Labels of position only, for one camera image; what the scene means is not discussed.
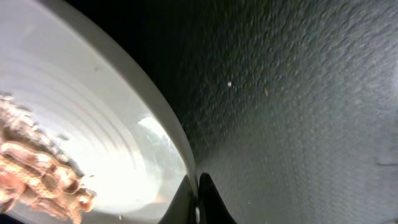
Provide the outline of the nut shells and rice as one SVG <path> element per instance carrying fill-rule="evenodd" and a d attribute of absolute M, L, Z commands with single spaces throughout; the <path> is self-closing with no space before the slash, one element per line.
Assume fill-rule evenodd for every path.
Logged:
<path fill-rule="evenodd" d="M 1 213 L 23 203 L 59 220 L 81 223 L 96 193 L 30 109 L 1 93 Z"/>

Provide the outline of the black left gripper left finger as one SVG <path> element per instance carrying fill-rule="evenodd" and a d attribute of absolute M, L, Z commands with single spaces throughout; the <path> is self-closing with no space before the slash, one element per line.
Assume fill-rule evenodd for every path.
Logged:
<path fill-rule="evenodd" d="M 196 224 L 195 207 L 192 186 L 185 176 L 159 224 Z"/>

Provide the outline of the grey round plate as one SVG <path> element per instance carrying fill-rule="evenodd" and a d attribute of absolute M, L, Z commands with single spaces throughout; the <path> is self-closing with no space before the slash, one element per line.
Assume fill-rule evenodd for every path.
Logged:
<path fill-rule="evenodd" d="M 97 194 L 84 223 L 159 223 L 195 161 L 142 68 L 65 1 L 1 2 L 1 91 L 32 112 Z"/>

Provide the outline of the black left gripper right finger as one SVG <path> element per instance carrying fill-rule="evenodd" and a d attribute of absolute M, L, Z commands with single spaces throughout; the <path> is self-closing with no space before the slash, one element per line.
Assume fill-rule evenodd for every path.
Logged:
<path fill-rule="evenodd" d="M 210 174 L 199 179 L 198 205 L 202 224 L 237 224 L 226 208 Z"/>

